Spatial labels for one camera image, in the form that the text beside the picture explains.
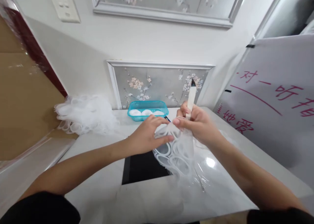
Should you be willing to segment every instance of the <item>wall outlet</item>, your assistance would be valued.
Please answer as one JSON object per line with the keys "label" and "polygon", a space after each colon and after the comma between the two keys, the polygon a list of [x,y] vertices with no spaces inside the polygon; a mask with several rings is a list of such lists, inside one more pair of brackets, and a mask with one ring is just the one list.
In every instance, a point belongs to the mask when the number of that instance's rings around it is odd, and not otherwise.
{"label": "wall outlet", "polygon": [[62,22],[81,23],[73,0],[52,0]]}

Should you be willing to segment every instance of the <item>whiteboard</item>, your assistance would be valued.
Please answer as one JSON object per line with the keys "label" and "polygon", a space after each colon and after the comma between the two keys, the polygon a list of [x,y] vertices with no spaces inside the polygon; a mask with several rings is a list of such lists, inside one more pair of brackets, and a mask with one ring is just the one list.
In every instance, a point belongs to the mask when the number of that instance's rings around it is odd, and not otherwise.
{"label": "whiteboard", "polygon": [[314,35],[257,40],[215,107],[218,116],[312,188],[313,77]]}

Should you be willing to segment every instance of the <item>clear plastic bag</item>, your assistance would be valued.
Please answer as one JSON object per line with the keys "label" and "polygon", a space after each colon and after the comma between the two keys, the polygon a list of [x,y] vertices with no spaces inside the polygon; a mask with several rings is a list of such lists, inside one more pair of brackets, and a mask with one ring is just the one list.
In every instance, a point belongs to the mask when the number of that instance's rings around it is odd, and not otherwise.
{"label": "clear plastic bag", "polygon": [[[220,133],[237,147],[225,132]],[[174,140],[154,149],[153,153],[157,161],[177,177],[185,202],[192,197],[201,196],[201,193],[209,193],[208,189],[217,185],[217,182],[224,184],[230,181],[227,171],[211,151],[193,137],[190,130],[180,130],[173,123],[169,123],[155,133],[155,138],[167,135],[172,135]]]}
{"label": "clear plastic bag", "polygon": [[169,123],[155,133],[155,138],[172,135],[174,140],[153,150],[155,158],[172,174],[180,179],[191,179],[193,176],[193,135],[190,130],[178,129]]}

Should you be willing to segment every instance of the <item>framed wall panel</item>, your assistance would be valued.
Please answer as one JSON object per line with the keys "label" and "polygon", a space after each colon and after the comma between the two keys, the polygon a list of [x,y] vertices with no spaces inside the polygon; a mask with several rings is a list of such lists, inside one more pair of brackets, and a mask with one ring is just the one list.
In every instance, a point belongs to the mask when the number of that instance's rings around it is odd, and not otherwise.
{"label": "framed wall panel", "polygon": [[231,28],[243,0],[93,0],[94,12]]}
{"label": "framed wall panel", "polygon": [[187,100],[192,78],[197,85],[196,102],[202,99],[214,65],[107,61],[118,109],[132,101],[161,100],[180,107]]}

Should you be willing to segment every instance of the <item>left hand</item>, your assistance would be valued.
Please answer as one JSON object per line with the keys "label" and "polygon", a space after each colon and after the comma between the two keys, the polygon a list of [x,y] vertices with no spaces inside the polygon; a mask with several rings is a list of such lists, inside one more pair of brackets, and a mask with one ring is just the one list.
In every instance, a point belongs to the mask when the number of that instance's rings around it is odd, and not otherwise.
{"label": "left hand", "polygon": [[156,117],[151,114],[127,139],[131,154],[144,154],[152,151],[167,142],[173,141],[173,136],[164,136],[154,138],[154,133],[161,124],[169,124],[170,122],[162,117]]}

